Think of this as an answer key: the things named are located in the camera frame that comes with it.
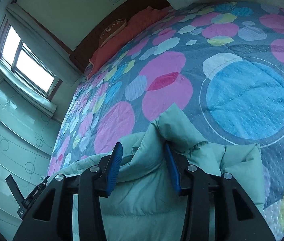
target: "metal screw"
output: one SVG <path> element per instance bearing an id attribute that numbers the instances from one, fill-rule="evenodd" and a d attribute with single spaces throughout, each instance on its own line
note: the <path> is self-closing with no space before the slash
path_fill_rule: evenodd
<path id="1" fill-rule="evenodd" d="M 100 168 L 98 166 L 92 166 L 90 167 L 90 172 L 96 173 L 100 170 Z"/>
<path id="2" fill-rule="evenodd" d="M 223 174 L 223 177 L 224 177 L 225 179 L 231 179 L 231 178 L 232 178 L 232 175 L 231 175 L 230 173 L 224 173 L 224 174 Z"/>
<path id="3" fill-rule="evenodd" d="M 197 167 L 194 166 L 194 165 L 189 165 L 189 166 L 187 167 L 187 169 L 188 169 L 189 171 L 191 171 L 191 172 L 194 172 L 194 171 L 197 170 Z"/>
<path id="4" fill-rule="evenodd" d="M 57 181 L 61 181 L 63 178 L 64 178 L 63 174 L 58 174 L 58 175 L 55 176 L 55 180 L 57 180 Z"/>

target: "gray curtain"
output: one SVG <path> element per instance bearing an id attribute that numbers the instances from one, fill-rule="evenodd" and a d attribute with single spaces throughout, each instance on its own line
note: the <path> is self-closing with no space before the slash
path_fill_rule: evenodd
<path id="1" fill-rule="evenodd" d="M 6 16 L 22 41 L 59 79 L 72 86 L 80 77 L 69 54 L 18 4 L 6 7 Z"/>

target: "polka dot bedspread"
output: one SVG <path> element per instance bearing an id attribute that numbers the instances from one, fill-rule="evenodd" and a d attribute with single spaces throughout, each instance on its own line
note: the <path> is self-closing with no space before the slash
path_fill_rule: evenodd
<path id="1" fill-rule="evenodd" d="M 126 44 L 75 92 L 51 175 L 122 136 L 146 131 L 172 103 L 210 142 L 261 146 L 263 216 L 284 236 L 284 9 L 191 5 Z"/>

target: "pillow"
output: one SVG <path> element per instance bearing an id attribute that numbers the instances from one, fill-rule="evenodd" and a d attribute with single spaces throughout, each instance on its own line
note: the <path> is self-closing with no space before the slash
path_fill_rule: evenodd
<path id="1" fill-rule="evenodd" d="M 99 47 L 106 44 L 112 37 L 117 35 L 126 26 L 126 19 L 118 19 L 112 22 L 106 29 L 102 32 L 99 40 Z"/>
<path id="2" fill-rule="evenodd" d="M 127 26 L 119 32 L 117 35 L 112 37 L 103 47 L 98 48 L 90 63 L 93 64 L 93 70 L 89 74 L 88 78 L 92 77 L 98 70 L 111 59 L 125 44 L 135 38 L 143 30 L 158 22 L 168 15 L 167 11 L 159 11 L 152 7 L 135 14 L 127 23 Z"/>

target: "headboard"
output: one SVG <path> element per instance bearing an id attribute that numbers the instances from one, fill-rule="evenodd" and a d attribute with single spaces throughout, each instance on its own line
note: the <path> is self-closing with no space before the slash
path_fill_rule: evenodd
<path id="1" fill-rule="evenodd" d="M 99 38 L 103 30 L 113 21 L 126 18 L 129 20 L 139 11 L 151 6 L 154 9 L 163 9 L 170 6 L 167 0 L 127 0 L 122 5 L 117 7 L 107 17 L 105 17 L 76 47 L 73 53 L 69 56 L 70 60 L 82 72 L 89 64 L 89 59 L 92 57 L 95 50 L 98 48 Z"/>

